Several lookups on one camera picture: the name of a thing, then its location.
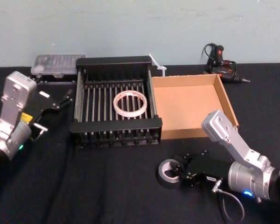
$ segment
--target wall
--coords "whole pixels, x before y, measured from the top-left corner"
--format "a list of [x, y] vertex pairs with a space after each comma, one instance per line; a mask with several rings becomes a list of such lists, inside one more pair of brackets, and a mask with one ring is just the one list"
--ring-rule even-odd
[[280, 0], [0, 0], [0, 66], [80, 52], [197, 64], [209, 42], [238, 63], [280, 62]]

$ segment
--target clear plastic ring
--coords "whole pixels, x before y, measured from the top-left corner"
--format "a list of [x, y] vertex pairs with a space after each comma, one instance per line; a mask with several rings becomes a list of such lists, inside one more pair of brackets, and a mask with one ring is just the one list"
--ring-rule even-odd
[[[143, 106], [140, 109], [138, 109], [136, 111], [132, 111], [132, 112], [128, 112], [128, 111], [124, 111], [124, 110], [120, 109], [118, 107], [118, 101], [120, 99], [122, 99], [123, 97], [129, 97], [129, 96], [138, 97], [139, 99], [141, 99], [143, 101]], [[113, 106], [114, 106], [114, 110], [119, 115], [126, 117], [126, 118], [133, 118], [133, 117], [140, 116], [141, 114], [143, 114], [146, 111], [147, 100], [146, 100], [146, 97], [142, 93], [140, 93], [138, 91], [134, 91], [134, 90], [127, 90], [127, 91], [120, 92], [119, 94], [117, 94], [114, 97]]]

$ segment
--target dish rack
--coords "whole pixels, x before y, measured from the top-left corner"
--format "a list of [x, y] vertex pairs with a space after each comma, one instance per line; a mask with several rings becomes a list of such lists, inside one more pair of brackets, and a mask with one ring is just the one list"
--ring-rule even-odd
[[[70, 125], [77, 144], [106, 147], [160, 143], [162, 120], [157, 115], [151, 65], [149, 56], [77, 59], [74, 121]], [[125, 118], [115, 112], [113, 99], [126, 90], [145, 95], [145, 113]], [[119, 101], [119, 107], [130, 112], [142, 104], [131, 96]]]

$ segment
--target table surface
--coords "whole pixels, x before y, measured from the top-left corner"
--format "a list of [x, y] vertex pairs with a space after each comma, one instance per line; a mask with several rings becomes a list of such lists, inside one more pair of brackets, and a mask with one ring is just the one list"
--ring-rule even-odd
[[[14, 70], [0, 68], [4, 80]], [[201, 65], [168, 66], [167, 75], [201, 74]], [[225, 84], [248, 145], [280, 168], [280, 63], [239, 64], [249, 84]], [[160, 75], [154, 70], [153, 75]], [[58, 98], [73, 85], [39, 85]], [[164, 140], [160, 145], [73, 150], [68, 132], [72, 108], [33, 147], [14, 159], [14, 169], [0, 191], [0, 223], [222, 224], [210, 187], [163, 188], [156, 180], [158, 164], [173, 155], [209, 150], [211, 157], [231, 161], [228, 152], [208, 138]], [[280, 204], [237, 195], [245, 208], [243, 223], [280, 223]], [[231, 215], [239, 208], [227, 203]]]

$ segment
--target cardboard tray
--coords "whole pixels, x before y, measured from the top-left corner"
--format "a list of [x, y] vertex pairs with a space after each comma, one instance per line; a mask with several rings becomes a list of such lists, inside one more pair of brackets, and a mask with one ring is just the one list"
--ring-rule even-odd
[[215, 110], [222, 110], [238, 127], [219, 75], [153, 77], [153, 88], [163, 121], [161, 139], [206, 137], [201, 123]]

